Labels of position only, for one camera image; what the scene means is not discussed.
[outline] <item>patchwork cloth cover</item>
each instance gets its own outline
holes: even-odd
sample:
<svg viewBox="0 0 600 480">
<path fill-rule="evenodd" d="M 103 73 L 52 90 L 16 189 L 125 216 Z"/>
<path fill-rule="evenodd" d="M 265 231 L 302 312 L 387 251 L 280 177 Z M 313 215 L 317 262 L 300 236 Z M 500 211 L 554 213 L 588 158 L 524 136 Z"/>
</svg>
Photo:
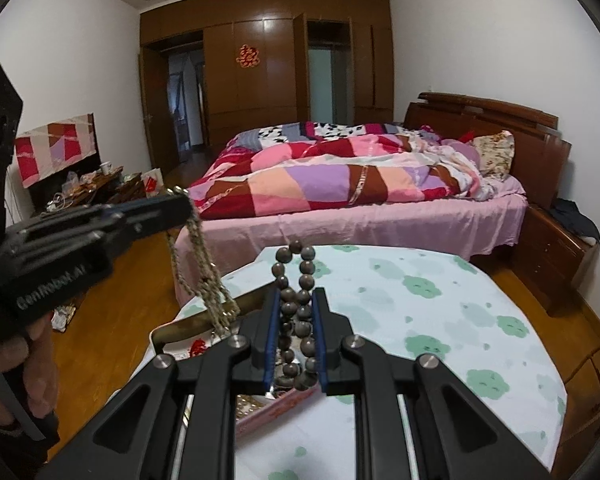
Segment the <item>patchwork cloth cover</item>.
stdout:
<svg viewBox="0 0 600 480">
<path fill-rule="evenodd" d="M 225 276 L 231 294 L 268 283 L 276 249 Z M 551 468 L 564 385 L 528 319 L 486 274 L 458 256 L 415 249 L 319 246 L 316 253 L 316 286 L 356 333 L 394 355 L 438 355 Z M 296 256 L 286 266 L 291 283 L 298 282 L 298 263 Z M 177 319 L 203 309 L 194 298 Z M 153 355 L 149 350 L 138 369 Z M 316 394 L 236 445 L 237 480 L 351 480 L 353 398 Z"/>
<path fill-rule="evenodd" d="M 15 139 L 22 185 L 42 180 L 96 153 L 93 114 L 47 124 Z"/>
<path fill-rule="evenodd" d="M 244 132 L 189 188 L 206 220 L 493 195 L 462 153 L 392 124 L 295 123 Z"/>
</svg>

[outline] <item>pink bed sheet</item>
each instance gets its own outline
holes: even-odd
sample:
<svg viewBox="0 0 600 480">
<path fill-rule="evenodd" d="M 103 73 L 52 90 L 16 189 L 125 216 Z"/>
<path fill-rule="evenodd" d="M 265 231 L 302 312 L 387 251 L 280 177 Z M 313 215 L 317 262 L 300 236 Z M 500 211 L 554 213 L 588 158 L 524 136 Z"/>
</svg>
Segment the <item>pink bed sheet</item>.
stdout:
<svg viewBox="0 0 600 480">
<path fill-rule="evenodd" d="M 298 238 L 314 245 L 373 245 L 457 254 L 468 260 L 499 245 L 518 242 L 526 210 L 522 185 L 512 176 L 493 182 L 497 195 L 486 202 L 455 198 L 432 202 L 363 205 L 346 209 L 210 220 L 203 233 L 222 276 L 251 263 L 265 247 Z M 186 228 L 176 241 L 180 270 L 198 282 L 198 266 Z M 180 306 L 191 298 L 174 280 Z"/>
</svg>

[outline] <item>human hand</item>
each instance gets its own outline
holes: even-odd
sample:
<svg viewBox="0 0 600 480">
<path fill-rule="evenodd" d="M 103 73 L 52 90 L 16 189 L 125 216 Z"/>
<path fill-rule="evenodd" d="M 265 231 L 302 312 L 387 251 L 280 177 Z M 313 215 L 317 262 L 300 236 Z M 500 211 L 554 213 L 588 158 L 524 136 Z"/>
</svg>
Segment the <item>human hand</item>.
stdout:
<svg viewBox="0 0 600 480">
<path fill-rule="evenodd" d="M 23 381 L 29 409 L 36 418 L 44 418 L 58 402 L 58 368 L 54 363 L 51 323 L 45 316 L 27 327 L 32 340 L 29 350 L 21 336 L 0 345 L 0 372 L 6 372 L 24 362 Z M 0 402 L 0 426 L 14 421 L 11 412 Z"/>
</svg>

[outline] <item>pink pillow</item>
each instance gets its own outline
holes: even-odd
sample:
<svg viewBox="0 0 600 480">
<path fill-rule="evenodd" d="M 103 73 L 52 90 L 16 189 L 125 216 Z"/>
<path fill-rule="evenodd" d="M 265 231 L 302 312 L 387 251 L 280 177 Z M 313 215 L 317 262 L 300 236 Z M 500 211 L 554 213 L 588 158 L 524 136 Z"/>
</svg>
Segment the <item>pink pillow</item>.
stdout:
<svg viewBox="0 0 600 480">
<path fill-rule="evenodd" d="M 466 158 L 468 158 L 472 163 L 475 164 L 476 168 L 480 168 L 480 155 L 478 154 L 478 150 L 476 150 L 472 145 L 465 144 L 464 142 L 460 142 L 456 139 L 444 139 L 440 142 L 443 146 L 451 146 L 456 152 L 462 153 Z"/>
</svg>

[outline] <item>round table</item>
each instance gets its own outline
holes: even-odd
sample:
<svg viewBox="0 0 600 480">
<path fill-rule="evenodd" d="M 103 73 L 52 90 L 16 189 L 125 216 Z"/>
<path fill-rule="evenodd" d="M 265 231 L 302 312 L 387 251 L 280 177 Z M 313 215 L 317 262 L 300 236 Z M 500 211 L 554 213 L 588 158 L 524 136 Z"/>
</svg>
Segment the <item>round table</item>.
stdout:
<svg viewBox="0 0 600 480">
<path fill-rule="evenodd" d="M 229 291 L 238 296 L 270 281 L 276 249 L 264 249 L 255 262 L 225 276 Z M 331 310 L 348 316 L 356 333 L 387 353 L 438 355 L 551 468 L 566 410 L 564 385 L 531 323 L 486 274 L 451 254 L 315 249 L 316 286 L 325 288 Z M 296 288 L 298 263 L 296 256 L 286 266 Z M 178 318 L 202 308 L 194 298 Z M 235 477 L 355 478 L 353 398 L 314 395 L 239 439 Z"/>
</svg>

